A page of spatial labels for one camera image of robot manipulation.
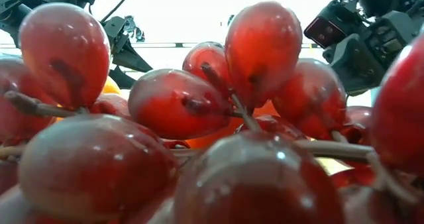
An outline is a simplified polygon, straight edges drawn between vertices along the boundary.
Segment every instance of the white wall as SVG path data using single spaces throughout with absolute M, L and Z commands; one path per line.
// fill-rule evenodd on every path
M 120 0 L 96 0 L 93 14 L 103 18 Z M 243 7 L 266 0 L 127 0 L 114 15 L 134 15 L 137 25 L 146 33 L 147 43 L 156 42 L 223 42 L 229 15 Z M 275 0 L 290 7 L 306 27 L 331 0 Z M 0 32 L 0 48 L 13 41 Z M 136 51 L 155 69 L 181 68 L 189 48 L 137 48 Z M 19 51 L 0 49 L 0 52 Z M 323 60 L 320 49 L 303 49 L 301 57 Z M 138 78 L 141 74 L 131 74 Z M 370 105 L 370 94 L 353 97 L 349 105 Z

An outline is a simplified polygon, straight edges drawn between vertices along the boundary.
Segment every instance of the yellow object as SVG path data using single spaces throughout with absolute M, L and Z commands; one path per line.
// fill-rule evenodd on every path
M 119 89 L 118 84 L 108 76 L 102 93 L 115 93 L 121 95 L 121 89 Z

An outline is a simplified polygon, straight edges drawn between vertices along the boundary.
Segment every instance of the cable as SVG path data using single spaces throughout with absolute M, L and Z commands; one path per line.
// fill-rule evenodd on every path
M 100 22 L 102 22 L 102 23 L 105 22 L 124 2 L 125 2 L 125 0 L 119 1 L 117 6 L 115 6 L 115 8 L 113 8 L 111 10 L 111 12 L 109 12 Z

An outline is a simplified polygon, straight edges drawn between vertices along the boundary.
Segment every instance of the robotic arm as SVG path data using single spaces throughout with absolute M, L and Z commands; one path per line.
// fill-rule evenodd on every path
M 18 33 L 19 26 L 24 17 L 35 7 L 44 3 L 64 2 L 85 8 L 87 4 L 93 5 L 95 0 L 0 0 L 0 29 L 8 32 L 19 47 Z M 118 83 L 121 88 L 131 88 L 135 82 L 134 79 L 124 74 L 119 66 L 130 68 L 138 72 L 147 72 L 152 70 L 146 61 L 144 61 L 131 46 L 129 35 L 125 34 L 125 19 L 112 17 L 108 21 L 101 22 L 105 29 L 111 51 L 113 63 L 117 65 L 111 70 L 109 75 Z
M 307 38 L 324 48 L 323 57 L 349 95 L 380 85 L 399 52 L 424 22 L 424 0 L 333 0 L 307 26 Z M 363 8 L 364 14 L 356 8 Z M 367 19 L 375 17 L 371 23 Z

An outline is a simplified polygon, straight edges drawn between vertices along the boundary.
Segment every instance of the shiny fruit skin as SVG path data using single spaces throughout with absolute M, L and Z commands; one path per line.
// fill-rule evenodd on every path
M 371 145 L 370 142 L 370 122 L 372 107 L 350 106 L 346 108 L 346 120 L 339 132 L 346 137 L 351 144 Z M 358 162 L 343 161 L 354 168 L 367 166 Z
M 307 139 L 297 128 L 287 122 L 281 117 L 275 115 L 262 115 L 256 117 L 255 120 L 258 122 L 260 127 L 269 133 L 279 133 L 287 140 L 301 140 Z M 243 124 L 237 128 L 236 133 L 248 130 L 248 127 Z
M 183 61 L 183 70 L 209 81 L 201 66 L 209 64 L 216 72 L 221 81 L 220 86 L 215 86 L 225 97 L 229 97 L 231 87 L 230 75 L 228 73 L 227 59 L 225 58 L 224 46 L 218 42 L 201 42 L 194 46 Z
M 330 132 L 345 121 L 342 83 L 330 66 L 315 59 L 299 59 L 272 103 L 280 117 L 315 139 L 331 140 Z
M 0 160 L 0 195 L 18 183 L 18 164 Z
M 169 150 L 139 125 L 78 115 L 35 136 L 22 156 L 25 197 L 51 216 L 107 221 L 139 210 L 178 178 Z
M 141 211 L 122 218 L 119 224 L 174 224 L 174 192 L 175 189 L 166 190 Z
M 370 167 L 353 168 L 331 175 L 336 188 L 345 188 L 350 185 L 371 186 L 376 174 Z
M 19 30 L 25 65 L 44 90 L 67 108 L 91 107 L 109 73 L 111 50 L 100 23 L 69 3 L 48 3 Z
M 177 186 L 176 224 L 344 223 L 337 191 L 314 157 L 275 140 L 244 131 L 197 157 Z
M 387 71 L 370 124 L 372 146 L 386 165 L 424 177 L 424 36 L 406 46 Z
M 31 139 L 36 133 L 54 122 L 53 117 L 25 115 L 3 98 L 8 91 L 17 91 L 44 103 L 56 103 L 46 95 L 40 84 L 31 76 L 23 60 L 0 56 L 0 143 Z
M 89 111 L 93 114 L 109 114 L 128 120 L 133 119 L 128 110 L 128 101 L 124 97 L 114 93 L 101 94 L 90 107 Z
M 1 224 L 75 224 L 57 221 L 35 211 L 18 186 L 0 196 Z
M 346 224 L 401 224 L 396 204 L 389 194 L 367 186 L 340 189 Z
M 291 76 L 302 33 L 293 11 L 277 2 L 260 2 L 233 19 L 225 41 L 229 74 L 242 103 L 261 107 Z
M 231 104 L 211 84 L 185 71 L 159 69 L 133 85 L 133 119 L 163 139 L 202 137 L 229 124 Z

